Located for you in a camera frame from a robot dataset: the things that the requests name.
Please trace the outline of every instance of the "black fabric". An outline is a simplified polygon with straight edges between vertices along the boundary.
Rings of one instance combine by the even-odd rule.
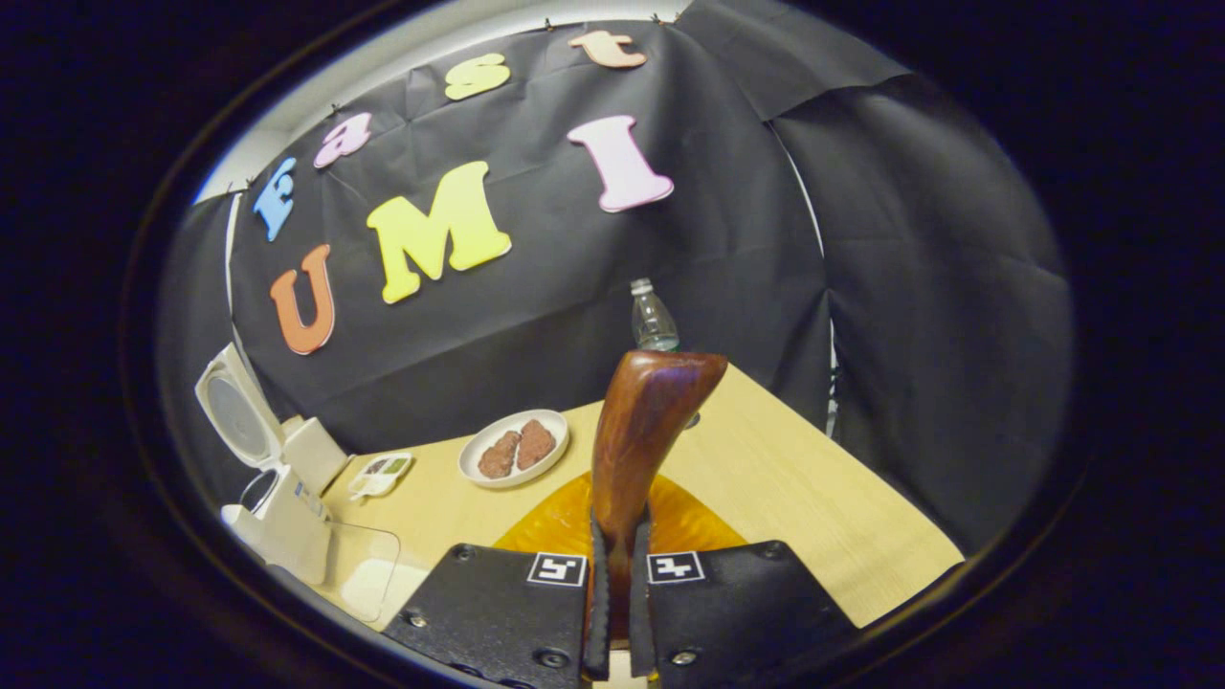
[[[567,40],[593,29],[633,38],[647,64],[611,70]],[[502,53],[511,80],[464,101],[445,94],[456,64]],[[325,134],[371,112],[372,136],[326,170],[311,167]],[[572,128],[628,114],[665,200],[606,213],[588,152]],[[294,210],[276,242],[252,204],[284,157],[295,157]],[[439,179],[486,161],[505,256],[423,276],[387,305],[380,204],[403,195],[431,207]],[[268,289],[321,243],[336,304],[331,340],[289,351]],[[348,451],[365,452],[479,430],[534,407],[603,397],[630,329],[633,278],[650,277],[677,320],[682,347],[729,356],[818,427],[829,340],[824,275],[801,188],[773,134],[720,63],[671,26],[598,22],[532,32],[462,50],[379,87],[327,118],[273,161],[244,195],[232,259],[234,321],[278,416],[317,416]],[[314,319],[305,275],[304,322]]]
[[[1029,499],[1063,417],[1073,314],[1054,233],[996,142],[919,76],[774,126],[826,248],[835,436],[973,550]]]
[[[167,423],[206,500],[236,503],[258,473],[213,429],[195,386],[208,362],[230,342],[225,303],[225,228],[233,196],[213,196],[183,218],[165,256],[157,315],[157,371]]]
[[[697,0],[676,20],[723,65],[762,121],[826,91],[910,70],[859,38],[774,0]]]

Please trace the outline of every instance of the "foam letter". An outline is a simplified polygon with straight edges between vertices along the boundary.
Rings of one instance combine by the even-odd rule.
[[[500,66],[505,61],[505,55],[490,53],[451,67],[447,72],[447,83],[451,85],[446,89],[447,98],[463,101],[506,83],[511,78],[511,70]]]
[[[612,115],[576,126],[566,135],[592,154],[604,180],[600,207],[610,213],[659,201],[673,192],[673,180],[650,169],[630,136],[633,121],[630,115]]]
[[[315,167],[323,169],[341,156],[361,148],[366,141],[370,141],[370,113],[353,115],[323,137],[323,147],[315,156]]]
[[[281,226],[285,224],[285,218],[289,217],[289,211],[294,210],[294,202],[289,200],[289,195],[294,192],[294,178],[289,177],[289,170],[294,169],[296,162],[285,158],[277,168],[277,174],[272,175],[268,185],[255,200],[254,211],[262,216],[268,226],[268,242],[277,238]]]
[[[272,283],[272,302],[277,305],[281,333],[285,337],[285,345],[298,354],[310,354],[326,345],[336,326],[336,306],[332,304],[332,286],[327,281],[325,262],[330,250],[327,244],[320,244],[303,259],[303,270],[310,276],[310,291],[315,295],[315,322],[309,327],[303,325],[298,298],[294,295],[298,271],[287,271]]]
[[[583,47],[587,56],[597,65],[612,69],[637,67],[647,61],[642,53],[627,54],[621,45],[633,43],[628,36],[612,36],[606,31],[593,31],[570,42],[572,48]]]
[[[421,278],[408,268],[404,254],[430,280],[442,277],[442,257],[451,235],[451,267],[468,270],[511,250],[511,237],[499,232],[485,200],[481,180],[489,166],[466,163],[442,175],[426,216],[408,199],[396,196],[375,208],[366,224],[379,233],[382,253],[383,302],[394,304],[413,294]]]

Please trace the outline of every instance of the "bottle cap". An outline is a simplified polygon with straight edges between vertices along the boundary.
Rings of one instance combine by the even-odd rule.
[[[639,277],[638,280],[630,283],[630,294],[633,297],[638,297],[641,294],[649,294],[652,292],[654,292],[654,288],[650,286],[649,278]]]

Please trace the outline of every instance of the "white wall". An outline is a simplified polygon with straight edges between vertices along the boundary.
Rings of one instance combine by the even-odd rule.
[[[196,200],[243,189],[290,141],[332,112],[410,69],[475,43],[544,27],[599,20],[674,21],[692,0],[453,0],[350,50],[285,94],[222,158]]]

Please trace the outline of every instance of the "wooden table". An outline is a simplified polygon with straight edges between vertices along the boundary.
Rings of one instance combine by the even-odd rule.
[[[554,490],[589,471],[601,406],[562,412],[571,434],[565,455],[540,478],[505,490],[479,488],[459,473],[459,451],[470,436],[409,447],[415,462],[399,484],[361,503],[349,501],[345,487],[374,455],[349,462],[323,495],[332,519],[394,533],[407,565],[392,579],[379,618],[366,624],[385,628],[448,548],[491,546]],[[735,367],[660,473],[750,543],[785,541],[858,626],[963,560],[902,495]],[[353,552],[342,559],[352,560]],[[353,563],[336,565],[347,571]],[[334,585],[316,591],[337,602]]]

